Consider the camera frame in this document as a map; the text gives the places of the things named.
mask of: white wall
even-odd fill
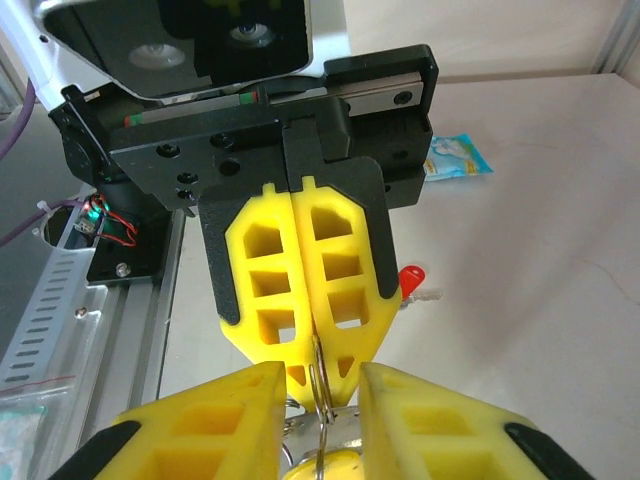
[[[441,77],[588,73],[624,0],[344,0],[353,53],[429,44]]]
[[[640,88],[640,46],[636,48],[634,55],[629,60],[622,77]]]
[[[24,90],[27,87],[27,71],[2,30],[0,30],[0,63],[19,90],[20,95],[24,95]]]

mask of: blue package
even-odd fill
[[[466,133],[455,137],[436,137],[424,162],[425,182],[466,177],[493,170],[480,155]]]

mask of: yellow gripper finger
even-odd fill
[[[547,478],[504,430],[520,415],[375,363],[359,400],[367,480]]]
[[[287,392],[314,408],[311,338],[322,343],[333,405],[346,405],[362,362],[373,359],[401,302],[378,293],[362,207],[303,179],[303,191],[272,184],[226,232],[240,322],[226,337],[253,363],[283,361]]]
[[[130,410],[116,424],[139,430],[95,478],[275,480],[285,399],[284,366],[269,362]]]

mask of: screw hole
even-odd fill
[[[164,158],[175,158],[180,155],[180,147],[165,143],[156,148],[156,153]]]
[[[194,196],[193,196],[193,192],[191,190],[178,190],[176,195],[178,195],[178,198],[181,200],[193,200]]]
[[[178,182],[184,183],[185,185],[192,185],[198,181],[198,175],[191,172],[183,172],[178,175]]]
[[[211,145],[216,148],[231,148],[233,146],[233,138],[226,133],[217,133],[210,139]]]
[[[413,98],[413,93],[408,90],[400,92],[398,95],[393,97],[393,103],[396,105],[405,105],[411,101]]]
[[[399,151],[397,151],[397,152],[395,152],[393,154],[393,159],[394,160],[404,160],[408,156],[409,156],[409,152],[407,152],[406,150],[399,150]]]
[[[218,168],[220,173],[225,177],[232,177],[240,171],[240,162],[235,158],[228,158],[224,160]]]

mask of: camera lens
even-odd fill
[[[229,32],[229,44],[235,48],[263,48],[273,42],[275,33],[262,23],[243,24]]]
[[[185,55],[179,48],[163,43],[141,45],[131,50],[129,61],[145,70],[165,70],[184,62]]]

